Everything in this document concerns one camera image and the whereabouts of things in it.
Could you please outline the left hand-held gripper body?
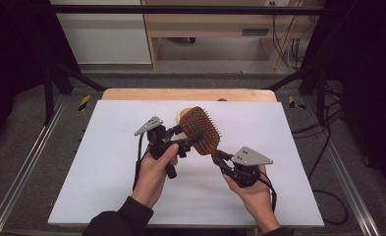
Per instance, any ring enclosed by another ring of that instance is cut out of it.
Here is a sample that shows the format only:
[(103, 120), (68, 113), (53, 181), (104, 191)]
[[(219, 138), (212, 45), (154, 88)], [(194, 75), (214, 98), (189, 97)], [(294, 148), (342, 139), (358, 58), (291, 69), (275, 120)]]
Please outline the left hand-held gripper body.
[(182, 146), (176, 143), (175, 140), (172, 141), (172, 137), (175, 135), (172, 132), (172, 128), (166, 129), (163, 126), (163, 121), (157, 116), (150, 118), (135, 132), (135, 135), (139, 136), (138, 150), (141, 150), (143, 135), (147, 135), (149, 141), (148, 151), (155, 159), (158, 159), (172, 144), (179, 146), (177, 152), (179, 157), (187, 156), (188, 146)]

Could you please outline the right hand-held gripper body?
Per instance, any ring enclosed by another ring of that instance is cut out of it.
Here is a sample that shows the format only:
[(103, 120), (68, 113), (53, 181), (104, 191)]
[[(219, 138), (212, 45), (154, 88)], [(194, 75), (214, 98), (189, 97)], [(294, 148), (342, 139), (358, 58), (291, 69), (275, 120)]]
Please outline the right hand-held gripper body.
[(226, 165), (222, 172), (231, 177), (240, 188), (251, 187), (261, 179), (260, 165), (272, 164), (273, 160), (250, 147), (242, 147), (236, 154), (229, 154), (227, 159), (233, 167)]

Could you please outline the cream ringed cup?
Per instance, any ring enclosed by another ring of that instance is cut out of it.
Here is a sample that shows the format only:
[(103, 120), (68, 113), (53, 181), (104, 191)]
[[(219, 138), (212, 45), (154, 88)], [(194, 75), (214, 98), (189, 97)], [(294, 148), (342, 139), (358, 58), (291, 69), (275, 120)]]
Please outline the cream ringed cup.
[(181, 118), (182, 118), (187, 112), (189, 112), (191, 109), (192, 109), (191, 107), (186, 107), (186, 108), (180, 110), (180, 111), (177, 113), (177, 115), (176, 115), (176, 123), (179, 124), (180, 121), (181, 121)]

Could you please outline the brown wooden hairbrush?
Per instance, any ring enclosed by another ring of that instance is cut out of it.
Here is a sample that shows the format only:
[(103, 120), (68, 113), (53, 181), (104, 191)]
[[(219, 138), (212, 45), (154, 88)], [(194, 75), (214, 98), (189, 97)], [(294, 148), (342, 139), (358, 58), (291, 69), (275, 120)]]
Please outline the brown wooden hairbrush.
[(203, 108), (199, 106), (193, 107), (181, 118), (179, 125), (187, 135), (198, 131), (203, 132), (203, 139), (194, 147), (200, 155), (208, 155), (216, 152), (221, 140), (221, 135), (218, 128)]

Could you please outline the person's right hand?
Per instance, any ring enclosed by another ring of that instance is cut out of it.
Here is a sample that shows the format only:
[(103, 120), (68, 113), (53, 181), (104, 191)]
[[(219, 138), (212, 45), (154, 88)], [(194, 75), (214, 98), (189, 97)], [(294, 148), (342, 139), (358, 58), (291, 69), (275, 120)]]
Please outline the person's right hand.
[(266, 168), (264, 165), (259, 165), (258, 168), (261, 181), (256, 181), (246, 188), (241, 188), (231, 177), (223, 175), (229, 188), (241, 198), (250, 214), (272, 212), (271, 190), (267, 186)]

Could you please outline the person's left hand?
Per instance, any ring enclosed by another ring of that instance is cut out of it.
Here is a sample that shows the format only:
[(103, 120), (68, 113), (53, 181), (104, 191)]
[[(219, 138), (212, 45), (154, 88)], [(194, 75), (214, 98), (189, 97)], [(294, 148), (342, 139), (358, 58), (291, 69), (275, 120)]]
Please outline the person's left hand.
[(138, 181), (132, 193), (132, 198), (148, 208), (153, 208), (158, 202), (167, 176), (166, 166), (178, 163), (179, 146), (171, 145), (158, 159), (148, 150), (140, 163)]

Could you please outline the white table mat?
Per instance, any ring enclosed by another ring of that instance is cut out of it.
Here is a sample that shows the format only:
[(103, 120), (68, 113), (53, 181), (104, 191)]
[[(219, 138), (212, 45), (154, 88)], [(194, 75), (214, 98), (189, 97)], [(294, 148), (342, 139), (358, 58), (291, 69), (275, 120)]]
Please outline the white table mat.
[[(187, 101), (100, 100), (49, 216), (61, 226), (85, 225), (119, 208), (132, 191), (138, 148), (135, 132), (152, 116), (167, 127)], [(324, 222), (279, 102), (202, 101), (221, 133), (220, 149), (252, 148), (272, 159), (267, 167), (277, 193), (276, 217), (284, 226), (321, 227)], [(149, 221), (152, 227), (253, 227), (243, 202), (227, 186), (209, 156), (195, 150), (179, 160), (177, 177), (165, 183)]]

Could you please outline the yellow black tape marker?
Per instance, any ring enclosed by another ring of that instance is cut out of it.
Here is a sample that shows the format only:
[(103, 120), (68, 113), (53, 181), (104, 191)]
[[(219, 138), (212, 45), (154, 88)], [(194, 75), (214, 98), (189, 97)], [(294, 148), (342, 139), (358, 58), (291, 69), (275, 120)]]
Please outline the yellow black tape marker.
[(84, 111), (89, 100), (90, 100), (90, 95), (89, 94), (85, 95), (81, 101), (78, 111)]
[(305, 110), (306, 109), (305, 105), (303, 105), (303, 104), (296, 104), (295, 99), (294, 99), (293, 96), (289, 96), (289, 106), (291, 108), (296, 108), (296, 109), (299, 109), (299, 110)]

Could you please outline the light wooden desk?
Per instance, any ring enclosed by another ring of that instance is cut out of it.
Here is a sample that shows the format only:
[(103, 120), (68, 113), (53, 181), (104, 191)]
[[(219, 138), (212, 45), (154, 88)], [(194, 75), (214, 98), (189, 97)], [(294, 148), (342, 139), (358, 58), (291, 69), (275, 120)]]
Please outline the light wooden desk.
[[(265, 0), (139, 0), (143, 6), (239, 6), (268, 7)], [(290, 0), (287, 7), (322, 7), (325, 0)], [(157, 60), (157, 40), (164, 37), (254, 37), (262, 44), (270, 68), (278, 69), (291, 52), (293, 39), (309, 40), (316, 16), (270, 15), (186, 15), (146, 14), (144, 16), (152, 60)], [(267, 36), (243, 36), (243, 29), (269, 29)]]

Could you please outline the white cabinet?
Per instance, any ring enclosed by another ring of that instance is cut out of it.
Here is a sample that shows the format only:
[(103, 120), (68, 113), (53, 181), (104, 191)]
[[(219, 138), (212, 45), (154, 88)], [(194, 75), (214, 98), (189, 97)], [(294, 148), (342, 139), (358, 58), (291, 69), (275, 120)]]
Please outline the white cabinet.
[(79, 64), (150, 64), (142, 14), (58, 14)]

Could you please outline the black curtain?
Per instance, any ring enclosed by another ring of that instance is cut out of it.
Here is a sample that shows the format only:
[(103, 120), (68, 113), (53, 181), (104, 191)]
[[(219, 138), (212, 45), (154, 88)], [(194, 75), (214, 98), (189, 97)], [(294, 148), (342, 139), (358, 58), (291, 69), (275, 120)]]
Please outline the black curtain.
[(328, 49), (325, 75), (343, 86), (343, 108), (360, 148), (386, 179), (386, 0), (325, 0), (305, 61)]
[(49, 56), (78, 71), (79, 65), (50, 0), (0, 0), (0, 133), (14, 97), (43, 83), (47, 64), (37, 54), (47, 44)]

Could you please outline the aluminium floor rail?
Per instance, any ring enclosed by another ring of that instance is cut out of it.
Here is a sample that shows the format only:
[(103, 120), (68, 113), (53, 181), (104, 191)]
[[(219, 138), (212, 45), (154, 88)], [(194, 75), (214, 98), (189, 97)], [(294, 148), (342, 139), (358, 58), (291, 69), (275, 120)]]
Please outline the aluminium floor rail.
[(317, 159), (320, 159), (325, 151), (329, 153), (331, 166), (333, 167), (349, 206), (355, 215), (363, 236), (381, 236), (380, 231), (371, 216), (353, 177), (349, 173), (340, 154), (337, 152), (334, 143), (331, 141), (328, 123), (325, 122), (324, 130), (318, 128), (318, 132), (324, 143), (324, 147), (322, 149), (322, 153), (317, 157)]
[(54, 113), (50, 121), (43, 126), (37, 139), (35, 140), (32, 148), (30, 149), (27, 158), (21, 166), (16, 178), (11, 184), (7, 194), (5, 195), (3, 201), (0, 204), (0, 233), (10, 216), (21, 192), (23, 191), (28, 178), (32, 172), (33, 167), (37, 163), (41, 153), (43, 152), (49, 138), (54, 130), (59, 117), (61, 116), (64, 106), (68, 100), (67, 95), (60, 94), (58, 101), (54, 107)]

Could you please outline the black metal frame strut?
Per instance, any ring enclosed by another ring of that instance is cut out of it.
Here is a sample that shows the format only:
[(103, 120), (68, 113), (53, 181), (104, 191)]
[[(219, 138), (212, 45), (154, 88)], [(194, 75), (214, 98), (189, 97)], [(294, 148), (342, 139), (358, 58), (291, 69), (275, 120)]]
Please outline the black metal frame strut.
[(71, 94), (74, 87), (69, 81), (69, 78), (77, 79), (79, 82), (98, 91), (107, 90), (107, 87), (92, 81), (80, 72), (72, 70), (63, 64), (51, 63), (47, 67), (43, 79), (45, 95), (45, 125), (47, 125), (54, 117), (53, 86), (56, 86), (61, 94)]
[(326, 79), (324, 76), (323, 65), (309, 63), (302, 69), (299, 69), (295, 73), (289, 75), (285, 79), (267, 87), (268, 90), (275, 91), (283, 86), (293, 82), (296, 79), (301, 79), (302, 83), (299, 87), (301, 95), (311, 95), (314, 89), (316, 89), (316, 107), (315, 116), (319, 123), (325, 125), (325, 85)]

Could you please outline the black frame bar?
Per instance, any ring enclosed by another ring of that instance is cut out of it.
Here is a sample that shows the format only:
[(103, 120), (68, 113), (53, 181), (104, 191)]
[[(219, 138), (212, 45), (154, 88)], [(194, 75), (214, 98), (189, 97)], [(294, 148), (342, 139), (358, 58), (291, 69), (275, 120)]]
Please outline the black frame bar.
[(70, 14), (199, 14), (199, 15), (297, 15), (326, 13), (323, 8), (175, 6), (175, 5), (52, 5), (55, 13)]

